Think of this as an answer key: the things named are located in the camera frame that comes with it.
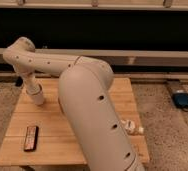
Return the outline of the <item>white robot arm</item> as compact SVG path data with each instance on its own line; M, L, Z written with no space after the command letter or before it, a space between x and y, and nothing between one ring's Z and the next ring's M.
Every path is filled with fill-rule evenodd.
M33 42L20 37L3 52L3 59L23 79L34 104L44 103L34 73L57 76L63 113L91 171L145 171L109 96L110 65L79 55L37 53Z

